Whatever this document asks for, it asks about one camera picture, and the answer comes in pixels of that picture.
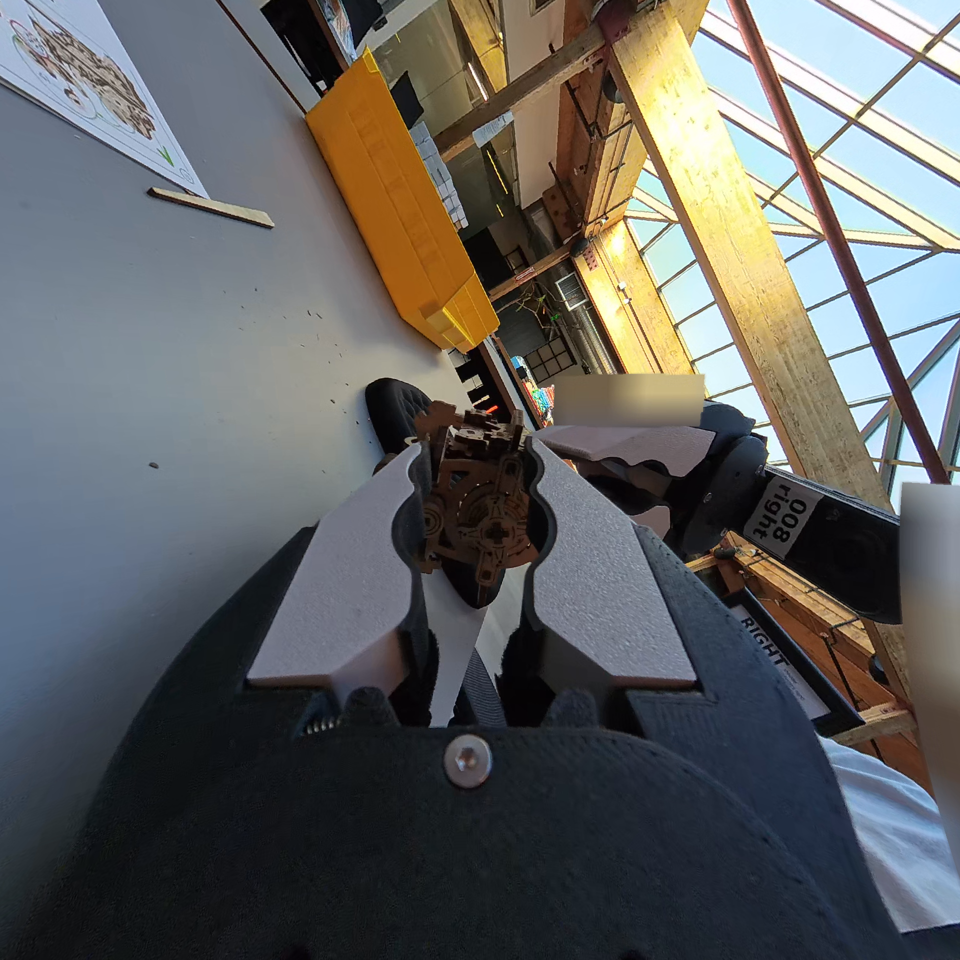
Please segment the assembly instruction booklet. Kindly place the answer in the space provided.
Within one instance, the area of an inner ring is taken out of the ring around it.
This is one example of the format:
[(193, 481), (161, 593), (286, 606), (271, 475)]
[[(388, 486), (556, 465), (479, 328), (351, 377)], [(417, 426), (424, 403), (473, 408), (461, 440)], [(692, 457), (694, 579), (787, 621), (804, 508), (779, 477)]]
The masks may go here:
[(2, 84), (182, 190), (209, 194), (96, 1), (3, 1)]

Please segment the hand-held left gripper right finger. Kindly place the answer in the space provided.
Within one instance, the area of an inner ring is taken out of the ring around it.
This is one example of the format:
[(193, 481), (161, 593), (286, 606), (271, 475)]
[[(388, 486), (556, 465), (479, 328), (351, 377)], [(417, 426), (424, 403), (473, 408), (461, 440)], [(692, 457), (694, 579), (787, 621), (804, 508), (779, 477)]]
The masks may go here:
[(526, 576), (523, 612), (542, 636), (536, 673), (554, 694), (690, 692), (698, 678), (639, 539), (639, 527), (530, 438), (531, 500), (546, 539)]

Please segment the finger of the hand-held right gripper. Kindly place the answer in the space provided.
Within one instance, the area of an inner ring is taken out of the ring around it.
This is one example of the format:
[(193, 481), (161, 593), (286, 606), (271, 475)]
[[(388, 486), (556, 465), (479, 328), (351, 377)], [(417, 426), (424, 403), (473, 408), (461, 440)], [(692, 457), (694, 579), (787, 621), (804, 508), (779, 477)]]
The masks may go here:
[(656, 463), (576, 460), (576, 472), (637, 526), (665, 538), (671, 526), (667, 493), (673, 478)]
[(685, 477), (710, 453), (716, 433), (692, 426), (618, 427), (555, 425), (534, 438), (562, 459), (615, 461), (631, 469), (658, 463), (671, 477)]

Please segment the yellow plastic bin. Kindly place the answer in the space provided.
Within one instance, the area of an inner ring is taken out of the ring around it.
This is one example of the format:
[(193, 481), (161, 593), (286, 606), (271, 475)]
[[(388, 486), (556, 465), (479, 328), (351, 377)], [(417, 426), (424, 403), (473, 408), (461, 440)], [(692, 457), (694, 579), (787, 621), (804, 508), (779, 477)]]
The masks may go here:
[(371, 52), (305, 115), (399, 315), (463, 354), (499, 319)]

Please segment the person in white shirt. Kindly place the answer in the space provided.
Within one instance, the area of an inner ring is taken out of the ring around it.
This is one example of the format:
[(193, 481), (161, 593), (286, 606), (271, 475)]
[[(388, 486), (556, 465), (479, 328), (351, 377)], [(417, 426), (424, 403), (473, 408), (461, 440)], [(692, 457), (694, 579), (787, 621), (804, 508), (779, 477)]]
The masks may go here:
[(820, 738), (870, 874), (901, 933), (957, 925), (959, 879), (939, 808), (873, 755)]

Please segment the stack of white boxes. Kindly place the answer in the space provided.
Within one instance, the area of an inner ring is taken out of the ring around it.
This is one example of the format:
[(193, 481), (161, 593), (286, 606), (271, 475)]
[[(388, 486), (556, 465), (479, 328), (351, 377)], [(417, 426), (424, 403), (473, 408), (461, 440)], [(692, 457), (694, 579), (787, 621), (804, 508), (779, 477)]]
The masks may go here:
[(447, 164), (423, 120), (409, 127), (414, 148), (423, 161), (427, 174), (435, 186), (438, 197), (458, 231), (468, 226), (468, 220)]

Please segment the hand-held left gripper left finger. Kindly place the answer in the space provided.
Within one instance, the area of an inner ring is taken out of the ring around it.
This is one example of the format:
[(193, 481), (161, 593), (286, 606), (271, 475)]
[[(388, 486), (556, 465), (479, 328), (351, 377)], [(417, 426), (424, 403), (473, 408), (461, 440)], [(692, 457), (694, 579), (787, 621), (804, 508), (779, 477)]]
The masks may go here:
[(420, 560), (431, 470), (409, 445), (317, 525), (246, 680), (311, 688), (344, 706), (355, 690), (391, 696), (426, 670)]

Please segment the thin wooden stick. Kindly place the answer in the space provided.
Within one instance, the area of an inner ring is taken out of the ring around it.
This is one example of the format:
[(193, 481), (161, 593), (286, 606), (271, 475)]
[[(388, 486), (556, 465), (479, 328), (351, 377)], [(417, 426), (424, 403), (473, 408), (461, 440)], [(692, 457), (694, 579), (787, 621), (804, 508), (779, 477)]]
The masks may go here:
[(266, 230), (272, 230), (276, 226), (274, 220), (265, 211), (255, 208), (157, 186), (151, 186), (147, 190), (147, 195), (181, 207), (202, 210), (226, 219), (251, 224)]

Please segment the framed marker sign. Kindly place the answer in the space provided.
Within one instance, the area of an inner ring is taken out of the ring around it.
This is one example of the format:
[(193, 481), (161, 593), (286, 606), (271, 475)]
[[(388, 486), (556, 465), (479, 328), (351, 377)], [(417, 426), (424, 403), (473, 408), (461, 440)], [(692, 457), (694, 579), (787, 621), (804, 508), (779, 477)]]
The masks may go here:
[(786, 681), (821, 737), (833, 738), (864, 726), (855, 708), (749, 589), (727, 594), (723, 603)]

